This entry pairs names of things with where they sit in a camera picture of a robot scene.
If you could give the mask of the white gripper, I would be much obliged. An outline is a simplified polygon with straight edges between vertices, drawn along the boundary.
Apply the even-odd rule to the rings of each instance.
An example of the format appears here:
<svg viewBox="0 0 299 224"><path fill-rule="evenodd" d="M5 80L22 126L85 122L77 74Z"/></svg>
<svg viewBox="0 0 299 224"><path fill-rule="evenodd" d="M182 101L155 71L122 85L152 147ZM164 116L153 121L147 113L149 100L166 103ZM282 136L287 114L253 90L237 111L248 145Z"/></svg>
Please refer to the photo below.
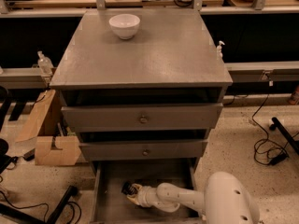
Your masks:
<svg viewBox="0 0 299 224"><path fill-rule="evenodd" d="M127 199L135 205L142 207L159 207L160 199L157 196L157 189L150 186L142 186L140 184L133 184L134 189L138 191L137 197L127 195Z"/></svg>

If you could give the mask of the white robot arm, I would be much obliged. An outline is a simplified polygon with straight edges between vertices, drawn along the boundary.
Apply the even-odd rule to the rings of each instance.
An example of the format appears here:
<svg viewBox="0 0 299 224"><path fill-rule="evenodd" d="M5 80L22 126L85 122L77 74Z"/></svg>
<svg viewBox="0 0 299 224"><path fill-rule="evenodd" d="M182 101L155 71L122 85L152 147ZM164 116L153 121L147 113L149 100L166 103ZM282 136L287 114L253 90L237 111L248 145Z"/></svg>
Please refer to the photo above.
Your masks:
<svg viewBox="0 0 299 224"><path fill-rule="evenodd" d="M203 192L161 183L156 188L126 182L121 192L134 204L167 213L182 205L206 217L206 224L258 224L260 211L242 183L233 175L217 172Z"/></svg>

